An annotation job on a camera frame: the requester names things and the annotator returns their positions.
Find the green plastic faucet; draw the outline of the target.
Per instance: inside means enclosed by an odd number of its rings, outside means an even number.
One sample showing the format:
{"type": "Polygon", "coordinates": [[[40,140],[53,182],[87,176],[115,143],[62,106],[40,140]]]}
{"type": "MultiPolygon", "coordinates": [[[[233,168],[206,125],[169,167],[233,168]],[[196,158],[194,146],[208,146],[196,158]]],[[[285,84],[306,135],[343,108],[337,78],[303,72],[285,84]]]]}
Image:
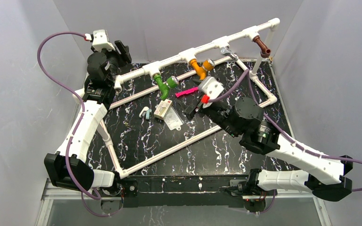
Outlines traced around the green plastic faucet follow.
{"type": "Polygon", "coordinates": [[[166,82],[163,82],[161,74],[156,73],[153,75],[153,80],[157,83],[160,93],[161,93],[161,100],[166,100],[170,89],[173,89],[179,85],[179,80],[175,76],[171,76],[166,80],[166,82]]]}

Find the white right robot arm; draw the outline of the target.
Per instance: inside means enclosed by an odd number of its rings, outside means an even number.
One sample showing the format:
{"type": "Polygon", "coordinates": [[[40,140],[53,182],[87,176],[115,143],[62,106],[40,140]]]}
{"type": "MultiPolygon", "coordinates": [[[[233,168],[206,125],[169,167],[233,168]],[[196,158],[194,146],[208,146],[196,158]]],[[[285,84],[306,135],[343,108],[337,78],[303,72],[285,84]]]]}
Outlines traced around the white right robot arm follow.
{"type": "Polygon", "coordinates": [[[188,120],[195,114],[205,115],[247,150],[277,158],[297,167],[293,171],[252,169],[246,182],[231,185],[228,192],[235,195],[259,195],[271,190],[309,192],[326,201],[337,202],[352,193],[352,180],[345,177],[353,165],[346,161],[326,159],[321,152],[309,154],[300,143],[291,143],[264,118],[264,109],[250,97],[241,97],[234,106],[223,102],[195,102],[183,113],[188,120]]]}

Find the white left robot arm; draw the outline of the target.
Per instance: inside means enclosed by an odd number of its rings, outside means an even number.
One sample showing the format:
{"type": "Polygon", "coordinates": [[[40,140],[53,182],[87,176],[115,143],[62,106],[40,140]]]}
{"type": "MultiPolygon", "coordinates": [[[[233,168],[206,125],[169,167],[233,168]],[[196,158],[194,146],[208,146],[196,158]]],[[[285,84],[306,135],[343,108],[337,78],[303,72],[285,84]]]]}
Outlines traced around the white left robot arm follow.
{"type": "Polygon", "coordinates": [[[46,155],[44,165],[56,187],[80,192],[103,187],[110,196],[116,196],[122,190],[118,173],[92,169],[87,164],[87,155],[95,133],[101,134],[108,146],[113,144],[101,122],[118,90],[115,77],[132,62],[132,58],[129,47],[120,40],[114,44],[94,41],[91,48],[93,53],[87,59],[88,75],[84,87],[72,92],[81,105],[78,116],[55,153],[46,155]]]}

